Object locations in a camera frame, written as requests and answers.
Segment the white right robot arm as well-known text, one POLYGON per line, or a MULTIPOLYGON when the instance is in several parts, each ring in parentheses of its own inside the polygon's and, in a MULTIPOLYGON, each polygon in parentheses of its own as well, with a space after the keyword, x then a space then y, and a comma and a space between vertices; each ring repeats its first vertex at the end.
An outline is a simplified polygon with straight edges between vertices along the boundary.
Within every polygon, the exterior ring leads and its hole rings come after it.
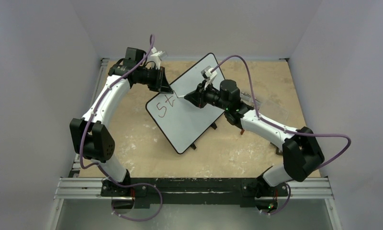
POLYGON ((223 80, 219 89, 204 80, 183 98, 198 108, 209 104, 224 110, 228 123, 265 138, 282 151, 283 163, 270 167, 258 177, 257 188, 263 195, 269 195, 281 183, 302 182, 325 160, 311 129, 283 126, 259 114, 242 101, 240 89, 233 80, 223 80))

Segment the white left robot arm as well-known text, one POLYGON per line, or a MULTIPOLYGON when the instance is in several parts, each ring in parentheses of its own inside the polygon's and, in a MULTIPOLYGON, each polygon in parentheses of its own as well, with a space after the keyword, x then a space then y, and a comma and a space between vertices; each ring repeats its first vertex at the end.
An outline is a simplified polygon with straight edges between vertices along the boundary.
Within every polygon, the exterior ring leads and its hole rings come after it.
POLYGON ((119 103, 135 84, 150 91, 173 94, 161 61, 166 55, 155 47, 146 52, 127 48, 125 57, 108 71, 106 83, 90 109, 69 124, 75 152, 82 169, 96 166, 113 182, 113 191, 125 196, 131 191, 129 171, 114 156, 115 141, 108 127, 119 103))

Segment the white whiteboard black frame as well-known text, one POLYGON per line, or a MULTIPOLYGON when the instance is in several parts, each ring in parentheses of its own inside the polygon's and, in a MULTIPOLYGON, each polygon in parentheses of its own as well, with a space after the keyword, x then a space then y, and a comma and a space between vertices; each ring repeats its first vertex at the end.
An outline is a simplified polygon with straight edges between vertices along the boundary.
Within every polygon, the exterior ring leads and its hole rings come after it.
POLYGON ((183 98, 177 98, 196 89, 204 79, 203 69, 217 65, 215 55, 206 54, 170 82, 173 94, 159 93, 146 103, 147 112, 178 154, 194 147, 195 141, 224 113, 212 105, 200 109, 183 98))

